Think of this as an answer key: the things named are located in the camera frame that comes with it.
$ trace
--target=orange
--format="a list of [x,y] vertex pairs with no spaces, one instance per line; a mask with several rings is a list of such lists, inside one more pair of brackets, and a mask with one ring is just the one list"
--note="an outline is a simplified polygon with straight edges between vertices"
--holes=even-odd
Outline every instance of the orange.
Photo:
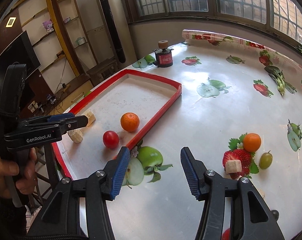
[[127,132],[133,132],[138,128],[140,119],[134,113],[125,113],[122,115],[120,123],[124,130]]
[[243,138],[243,148],[250,153],[256,152],[260,148],[260,146],[261,138],[256,133],[248,133]]

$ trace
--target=red tray rim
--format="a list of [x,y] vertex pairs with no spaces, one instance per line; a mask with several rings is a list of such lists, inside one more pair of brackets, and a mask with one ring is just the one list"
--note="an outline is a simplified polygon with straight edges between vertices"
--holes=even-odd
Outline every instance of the red tray rim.
[[[160,117],[170,108],[170,106],[178,99],[178,97],[182,94],[182,84],[174,81],[169,78],[165,78],[162,76],[137,71],[134,69],[124,69],[114,76],[107,79],[104,83],[98,86],[95,90],[93,90],[89,95],[87,95],[84,99],[82,99],[78,104],[76,104],[69,113],[77,114],[79,113],[85,106],[87,106],[94,98],[96,98],[100,93],[102,93],[105,89],[111,86],[114,82],[125,76],[126,74],[131,74],[134,76],[149,78],[152,80],[160,81],[162,83],[169,84],[173,86],[177,92],[159,109],[159,111],[147,122],[147,124],[126,144],[126,147],[129,150],[132,150],[133,147],[147,134],[147,132],[155,125],[155,123],[160,119]],[[64,160],[62,158],[62,154],[59,150],[58,144],[56,142],[52,143],[53,152],[56,156],[57,161],[62,167],[64,174],[67,177],[72,178],[69,169],[67,168]]]

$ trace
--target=drawer handle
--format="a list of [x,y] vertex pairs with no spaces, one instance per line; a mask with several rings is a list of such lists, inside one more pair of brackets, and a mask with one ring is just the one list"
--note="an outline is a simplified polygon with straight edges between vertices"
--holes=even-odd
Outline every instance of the drawer handle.
[[74,103],[75,101],[78,101],[78,99],[80,97],[83,97],[84,96],[84,92],[81,93],[81,95],[79,95],[78,97],[76,97],[74,100],[71,101],[71,103]]

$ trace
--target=window frame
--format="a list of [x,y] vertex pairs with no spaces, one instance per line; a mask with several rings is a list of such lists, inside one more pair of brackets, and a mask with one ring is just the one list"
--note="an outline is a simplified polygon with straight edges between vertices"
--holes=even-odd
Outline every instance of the window frame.
[[170,12],[168,0],[163,1],[164,13],[150,14],[150,15],[139,15],[138,5],[136,0],[125,0],[125,5],[128,11],[128,22],[135,23],[145,20],[163,20],[166,18],[194,18],[194,19],[206,19],[206,20],[222,20],[226,22],[237,23],[241,25],[248,26],[257,31],[262,31],[267,34],[267,36],[272,36],[278,39],[280,42],[291,47],[294,51],[302,55],[302,52],[298,48],[302,48],[302,44],[296,41],[289,35],[275,29],[271,26],[271,4],[270,0],[266,0],[266,24],[258,21],[247,19],[244,17],[239,17],[235,15],[229,15],[218,12],[220,0],[207,0],[208,2],[208,12],[201,11],[179,11]]

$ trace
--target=red-rimmed tray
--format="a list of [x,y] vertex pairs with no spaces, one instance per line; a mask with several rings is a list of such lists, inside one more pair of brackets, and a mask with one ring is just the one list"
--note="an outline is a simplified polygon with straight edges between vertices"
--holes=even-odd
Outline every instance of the red-rimmed tray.
[[[133,149],[181,92],[179,82],[131,69],[120,71],[96,87],[69,111],[81,115],[90,109],[96,116],[92,125],[83,128],[83,141],[75,144],[65,134],[62,141],[52,144],[65,175],[72,179],[86,178],[102,169],[121,146]],[[120,118],[126,112],[134,112],[140,118],[140,125],[133,133],[121,128]],[[114,150],[103,145],[102,135],[107,130],[119,134],[120,143]]]

